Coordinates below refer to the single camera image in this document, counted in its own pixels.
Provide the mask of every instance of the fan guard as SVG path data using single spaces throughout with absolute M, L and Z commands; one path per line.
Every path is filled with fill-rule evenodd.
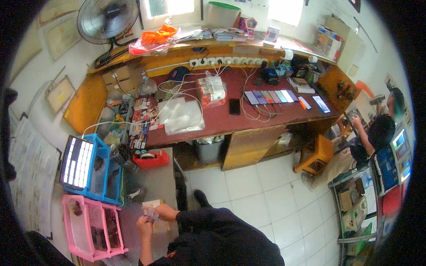
M 138 14 L 135 0 L 86 0 L 78 12 L 78 32 L 90 43 L 111 43 L 133 27 Z

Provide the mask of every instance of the shoe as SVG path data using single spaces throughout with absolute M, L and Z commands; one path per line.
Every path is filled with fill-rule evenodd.
M 198 204 L 200 204 L 200 206 L 203 207 L 210 207 L 212 208 L 212 206 L 210 205 L 210 203 L 207 201 L 207 197 L 206 194 L 204 194 L 203 191 L 196 189 L 194 190 L 194 198 L 197 200 Z
M 314 187 L 312 186 L 313 178 L 307 173 L 302 173 L 302 181 L 304 185 L 309 189 L 309 191 L 314 191 Z

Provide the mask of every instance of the green lid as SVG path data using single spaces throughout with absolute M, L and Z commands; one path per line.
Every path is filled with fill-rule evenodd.
M 209 4 L 224 7 L 226 9 L 233 9 L 233 10 L 241 11 L 241 8 L 239 8 L 239 7 L 236 7 L 236 6 L 233 6 L 233 5 L 228 5 L 228 4 L 221 3 L 221 2 L 209 2 Z

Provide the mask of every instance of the wall outlet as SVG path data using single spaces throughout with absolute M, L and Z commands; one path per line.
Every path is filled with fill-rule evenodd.
M 189 60 L 189 66 L 190 67 L 196 67 L 196 66 L 198 66 L 198 59 L 191 59 L 191 60 Z
M 241 59 L 239 57 L 232 58 L 232 64 L 239 65 L 241 63 Z
M 232 57 L 225 57 L 223 59 L 223 62 L 225 63 L 225 65 L 229 65 L 232 63 Z
M 219 64 L 222 64 L 222 65 L 225 64 L 223 57 L 216 57 L 216 65 L 219 65 Z
M 247 57 L 247 64 L 248 65 L 254 65 L 254 58 L 253 57 Z
M 214 57 L 207 58 L 208 66 L 214 66 L 215 63 L 216 63 L 216 59 Z
M 247 57 L 240 57 L 240 64 L 247 64 Z
M 207 59 L 206 58 L 200 58 L 200 59 L 198 59 L 198 65 L 199 66 L 205 66 L 205 65 L 207 65 Z

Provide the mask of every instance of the person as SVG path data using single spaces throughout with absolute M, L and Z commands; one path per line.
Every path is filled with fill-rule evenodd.
M 137 221 L 142 241 L 139 266 L 160 265 L 284 265 L 279 248 L 262 232 L 229 209 L 213 208 L 200 190 L 194 191 L 199 210 L 176 211 L 166 204 L 156 208 L 164 221 L 193 227 L 168 246 L 168 255 L 154 261 L 151 246 L 153 223 L 148 216 Z
M 341 173 L 357 168 L 363 169 L 368 164 L 368 158 L 388 145 L 395 134 L 395 122 L 404 114 L 404 95 L 399 88 L 393 88 L 386 102 L 388 111 L 384 106 L 370 121 L 368 130 L 365 130 L 361 119 L 352 117 L 352 125 L 359 132 L 357 137 L 348 141 L 343 150 L 336 154 L 317 176 L 312 177 L 302 174 L 303 183 L 313 190 L 327 184 Z

